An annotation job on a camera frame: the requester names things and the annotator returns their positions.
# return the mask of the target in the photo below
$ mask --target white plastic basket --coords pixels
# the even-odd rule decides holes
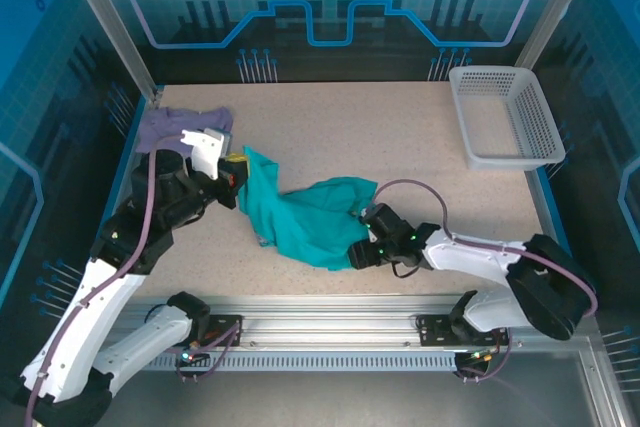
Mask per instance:
[[[449,72],[471,169],[534,170],[565,151],[535,74],[518,67]]]

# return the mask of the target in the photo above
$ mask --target enclosure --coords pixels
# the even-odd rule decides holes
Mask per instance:
[[[0,14],[0,373],[19,374],[58,324],[69,301],[50,270],[82,272],[130,194],[143,115],[227,107],[232,150],[277,162],[282,192],[342,176],[427,182],[455,232],[556,239],[595,279],[599,310],[566,342],[514,329],[504,373],[465,385],[434,368],[455,349],[421,346],[415,317],[491,282],[313,268],[212,205],[174,232],[107,343],[186,290],[243,316],[239,345],[198,386],[162,354],[99,425],[637,423],[640,0],[0,0]],[[564,158],[470,169],[449,82],[464,66],[533,71]],[[471,123],[483,122],[499,128]],[[441,221],[413,187],[383,201],[412,224]],[[1,405],[18,425],[24,409]]]

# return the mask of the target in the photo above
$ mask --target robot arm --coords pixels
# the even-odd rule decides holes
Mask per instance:
[[[589,308],[590,298],[574,281],[527,256],[543,257],[592,286],[587,273],[547,236],[534,235],[528,242],[458,235],[452,239],[437,224],[423,223],[414,229],[385,204],[367,211],[362,222],[369,228],[370,239],[349,249],[356,269],[387,263],[395,268],[402,263],[414,271],[455,270],[496,284],[493,289],[467,292],[453,309],[449,320],[461,340],[485,337],[496,328],[524,326],[568,340]]]
[[[186,342],[208,343],[209,307],[182,292],[154,318],[117,344],[99,352],[120,311],[173,244],[172,230],[198,220],[214,201],[234,208],[248,176],[246,160],[224,157],[225,134],[184,132],[194,145],[192,159],[160,150],[156,154],[155,197],[148,240],[132,269],[95,296],[68,326],[41,374],[54,337],[74,308],[111,278],[136,250],[149,189],[149,157],[132,174],[132,195],[103,225],[91,249],[80,286],[55,331],[18,379],[0,379],[0,391],[26,406],[41,379],[33,417],[46,427],[94,425],[112,397],[139,370],[168,348]]]

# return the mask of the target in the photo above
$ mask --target work surface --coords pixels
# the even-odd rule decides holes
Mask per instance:
[[[325,83],[168,86],[162,106],[234,115],[232,150],[250,145],[280,164],[280,190],[336,176],[380,184],[413,178],[445,198],[454,232],[528,240],[540,231],[522,172],[470,171],[448,83]],[[381,194],[417,225],[441,223],[427,191],[395,186]],[[212,204],[204,218],[174,233],[138,296],[460,293],[489,285],[454,272],[423,270],[409,279],[391,268],[329,272],[261,248],[239,210]]]

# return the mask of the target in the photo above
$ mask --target teal cloth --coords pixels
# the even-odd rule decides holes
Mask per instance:
[[[280,194],[278,164],[249,147],[249,179],[238,194],[262,246],[276,246],[286,257],[329,270],[350,268],[347,251],[366,239],[357,218],[371,202],[377,184],[336,177],[305,190]]]

